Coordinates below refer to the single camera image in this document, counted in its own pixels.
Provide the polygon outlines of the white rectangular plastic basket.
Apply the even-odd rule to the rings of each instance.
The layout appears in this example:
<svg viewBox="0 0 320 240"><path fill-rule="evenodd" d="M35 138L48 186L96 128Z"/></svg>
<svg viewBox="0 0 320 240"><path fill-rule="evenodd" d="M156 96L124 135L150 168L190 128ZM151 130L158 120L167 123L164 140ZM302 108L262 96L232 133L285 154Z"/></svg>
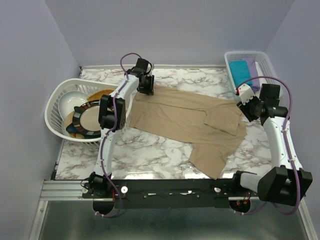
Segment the white rectangular plastic basket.
<svg viewBox="0 0 320 240"><path fill-rule="evenodd" d="M234 61L245 60L245 58L254 58L256 62L258 62L263 76L257 76L256 79L259 79L260 82L260 90L258 92L254 92L256 96L260 95L262 84L277 84L278 82L270 79L270 77L276 77L276 73L274 68L269 60L269 57L261 51L228 51L224 54L224 60L226 63L227 72L229 75L230 89L232 92L232 97L238 101L239 97L236 95L236 87L232 78L231 70L229 68L229 63Z"/></svg>

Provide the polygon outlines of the beige t shirt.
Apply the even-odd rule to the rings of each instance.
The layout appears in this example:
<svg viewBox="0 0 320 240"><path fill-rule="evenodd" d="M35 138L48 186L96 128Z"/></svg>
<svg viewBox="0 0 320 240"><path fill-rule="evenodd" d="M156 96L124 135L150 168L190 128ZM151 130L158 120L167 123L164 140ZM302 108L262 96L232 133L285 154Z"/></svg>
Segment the beige t shirt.
<svg viewBox="0 0 320 240"><path fill-rule="evenodd" d="M233 100L156 85L153 95L135 95L129 126L190 143L189 162L217 179L247 135L242 118Z"/></svg>

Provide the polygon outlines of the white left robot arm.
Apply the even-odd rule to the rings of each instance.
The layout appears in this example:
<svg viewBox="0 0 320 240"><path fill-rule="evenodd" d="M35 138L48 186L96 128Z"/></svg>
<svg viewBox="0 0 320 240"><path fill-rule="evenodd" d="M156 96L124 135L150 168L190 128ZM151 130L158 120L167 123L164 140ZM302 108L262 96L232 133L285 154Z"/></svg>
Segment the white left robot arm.
<svg viewBox="0 0 320 240"><path fill-rule="evenodd" d="M126 99L134 91L145 95L154 94L154 66L139 57L131 69L124 71L125 79L110 94L100 99L98 122L101 141L96 166L88 178L88 189L99 197L107 197L116 187L111 181L112 160L116 142L126 124Z"/></svg>

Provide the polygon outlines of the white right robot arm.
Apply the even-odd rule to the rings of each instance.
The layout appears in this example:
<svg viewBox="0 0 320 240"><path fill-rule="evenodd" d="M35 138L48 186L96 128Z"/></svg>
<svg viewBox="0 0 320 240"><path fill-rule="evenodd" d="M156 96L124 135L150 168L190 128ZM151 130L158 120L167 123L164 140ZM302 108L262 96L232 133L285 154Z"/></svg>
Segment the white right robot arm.
<svg viewBox="0 0 320 240"><path fill-rule="evenodd" d="M260 120L266 132L271 170L263 176L237 171L230 183L230 191L241 196L251 190L261 201L295 207L310 187L313 177L297 158L291 139L289 110L280 106L280 90L278 84L263 84L259 96L247 84L236 90L240 98L237 107L249 122Z"/></svg>

